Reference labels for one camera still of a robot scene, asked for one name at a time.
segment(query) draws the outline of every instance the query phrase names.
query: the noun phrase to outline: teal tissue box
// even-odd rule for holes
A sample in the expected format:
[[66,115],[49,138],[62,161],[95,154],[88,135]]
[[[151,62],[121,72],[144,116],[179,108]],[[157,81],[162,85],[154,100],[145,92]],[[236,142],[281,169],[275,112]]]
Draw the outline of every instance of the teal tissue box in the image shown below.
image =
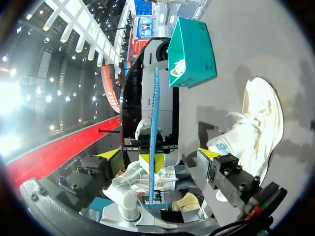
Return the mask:
[[[175,63],[185,59],[186,70],[171,74]],[[168,48],[170,87],[191,87],[217,75],[214,53],[204,22],[178,18]]]

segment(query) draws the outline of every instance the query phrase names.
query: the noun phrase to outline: spotlight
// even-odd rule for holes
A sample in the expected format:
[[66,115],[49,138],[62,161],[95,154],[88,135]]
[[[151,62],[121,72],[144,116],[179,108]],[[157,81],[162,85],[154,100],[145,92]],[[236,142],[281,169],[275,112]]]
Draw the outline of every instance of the spotlight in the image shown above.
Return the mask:
[[51,103],[52,100],[53,100],[52,96],[48,95],[46,97],[46,102]]

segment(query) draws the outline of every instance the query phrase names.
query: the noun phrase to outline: white sneaker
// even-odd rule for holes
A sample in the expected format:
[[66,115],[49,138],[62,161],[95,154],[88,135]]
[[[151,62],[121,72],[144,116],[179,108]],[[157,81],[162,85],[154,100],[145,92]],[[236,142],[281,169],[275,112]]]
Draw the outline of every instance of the white sneaker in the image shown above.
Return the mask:
[[232,130],[211,139],[207,146],[210,151],[238,157],[239,165],[251,175],[260,176],[262,183],[269,156],[284,133],[283,113],[276,92],[264,79],[256,77],[246,84],[242,113],[228,115],[240,119]]

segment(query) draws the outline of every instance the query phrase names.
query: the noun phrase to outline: cable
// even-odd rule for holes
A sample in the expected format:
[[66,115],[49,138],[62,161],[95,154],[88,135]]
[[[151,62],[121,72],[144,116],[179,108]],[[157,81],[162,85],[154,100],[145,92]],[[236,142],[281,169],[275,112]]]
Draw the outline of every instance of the cable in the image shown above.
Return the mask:
[[138,198],[137,198],[137,201],[140,203],[140,205],[142,207],[142,211],[141,211],[140,219],[134,225],[138,225],[138,223],[142,220],[143,212],[144,212],[144,206],[142,205],[142,202]]
[[234,226],[239,226],[239,225],[247,225],[249,223],[251,223],[252,221],[251,220],[240,220],[240,221],[235,221],[231,224],[228,224],[228,225],[225,225],[223,227],[220,227],[216,230],[214,230],[211,234],[209,234],[209,236],[215,236],[217,233],[223,231],[223,230],[227,230],[229,228],[232,228]]

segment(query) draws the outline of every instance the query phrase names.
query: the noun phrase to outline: gray table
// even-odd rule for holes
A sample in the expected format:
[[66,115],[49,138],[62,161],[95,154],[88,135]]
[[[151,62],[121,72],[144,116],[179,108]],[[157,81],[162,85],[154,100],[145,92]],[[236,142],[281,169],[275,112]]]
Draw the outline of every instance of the gray table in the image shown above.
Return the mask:
[[[228,131],[235,122],[228,112],[241,112],[246,81],[261,76],[277,89],[284,114],[284,137],[274,150],[267,176],[288,190],[274,212],[273,226],[305,190],[314,166],[315,60],[296,22],[275,0],[212,0],[201,21],[207,24],[218,76],[193,88],[180,89],[179,150],[188,155],[199,147],[199,121]],[[221,225],[238,210],[207,194]]]

